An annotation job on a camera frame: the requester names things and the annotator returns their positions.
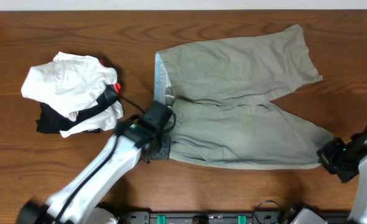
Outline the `khaki grey shorts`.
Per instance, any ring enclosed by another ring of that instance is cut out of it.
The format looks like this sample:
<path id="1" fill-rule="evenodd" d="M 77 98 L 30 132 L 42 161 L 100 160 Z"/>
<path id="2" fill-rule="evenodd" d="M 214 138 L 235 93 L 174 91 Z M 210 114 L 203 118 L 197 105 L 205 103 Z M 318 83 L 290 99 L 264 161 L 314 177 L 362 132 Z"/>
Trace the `khaki grey shorts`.
<path id="1" fill-rule="evenodd" d="M 176 115 L 170 158 L 224 169 L 313 169 L 333 135 L 274 100 L 320 82 L 303 28 L 178 45 L 155 55 L 155 100 Z"/>

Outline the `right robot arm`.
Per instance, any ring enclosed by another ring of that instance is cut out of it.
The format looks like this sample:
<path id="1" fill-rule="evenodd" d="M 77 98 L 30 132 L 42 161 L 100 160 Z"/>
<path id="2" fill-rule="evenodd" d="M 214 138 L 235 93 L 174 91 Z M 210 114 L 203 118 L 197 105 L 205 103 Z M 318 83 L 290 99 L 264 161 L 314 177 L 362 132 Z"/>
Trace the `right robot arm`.
<path id="1" fill-rule="evenodd" d="M 367 125 L 365 129 L 352 135 L 345 143 L 335 138 L 317 151 L 324 168 L 337 175 L 343 183 L 358 176 L 358 188 L 351 211 L 321 213 L 303 204 L 289 212 L 286 223 L 354 223 L 367 224 Z"/>

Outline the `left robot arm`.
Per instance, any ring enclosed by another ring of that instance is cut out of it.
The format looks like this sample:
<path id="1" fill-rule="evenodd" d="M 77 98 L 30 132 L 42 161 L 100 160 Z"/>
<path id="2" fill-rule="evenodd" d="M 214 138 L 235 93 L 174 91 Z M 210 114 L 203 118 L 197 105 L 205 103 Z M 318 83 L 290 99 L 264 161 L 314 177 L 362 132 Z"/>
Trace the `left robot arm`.
<path id="1" fill-rule="evenodd" d="M 66 187 L 43 205 L 28 201 L 19 211 L 17 223 L 111 223 L 96 206 L 110 188 L 133 169 L 146 154 L 162 150 L 164 134 L 172 130 L 176 115 L 165 104 L 154 101 L 143 114 L 119 120 L 103 150 Z"/>

